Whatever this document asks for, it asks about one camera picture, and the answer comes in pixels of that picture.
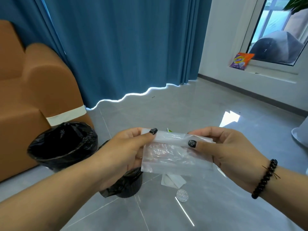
fingernail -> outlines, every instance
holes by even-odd
[[[195,140],[189,140],[188,141],[188,146],[195,148],[197,145],[197,142]]]
[[[154,134],[156,134],[157,131],[158,131],[157,128],[153,128],[153,129],[151,129],[149,132],[150,132],[152,135],[154,135]]]

forearm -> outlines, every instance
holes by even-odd
[[[304,230],[308,230],[308,177],[277,167],[261,197]]]
[[[0,203],[2,230],[60,230],[101,183],[85,160],[38,182]]]

round mesh patch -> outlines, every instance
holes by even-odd
[[[176,193],[176,198],[182,202],[185,203],[188,200],[188,194],[186,192],[186,190],[183,189],[179,189]]]

baseboard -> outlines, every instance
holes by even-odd
[[[220,81],[220,80],[217,80],[215,78],[208,77],[206,75],[198,74],[198,77],[202,78],[202,79],[205,79],[207,81],[216,83],[218,85],[224,86],[224,87],[229,88],[229,89],[231,89],[233,91],[242,93],[242,94],[244,94],[246,96],[250,96],[250,97],[255,98],[257,100],[260,100],[260,101],[263,101],[265,103],[274,105],[274,106],[276,106],[276,107],[278,107],[280,109],[284,109],[286,111],[289,111],[291,113],[297,114],[299,116],[303,116],[303,117],[307,117],[308,116],[308,111],[305,111],[303,109],[299,109],[299,108],[293,107],[291,105],[288,105],[288,104],[282,103],[280,101],[277,101],[277,100],[274,100],[274,99],[271,99],[271,98],[259,95],[257,93],[245,90],[243,88],[231,85],[229,83],[226,83],[226,82],[223,82],[223,81]]]

orange sofa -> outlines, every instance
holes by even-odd
[[[69,120],[93,127],[70,69],[44,44],[24,50],[13,25],[0,20],[0,181],[36,166],[29,144]]]

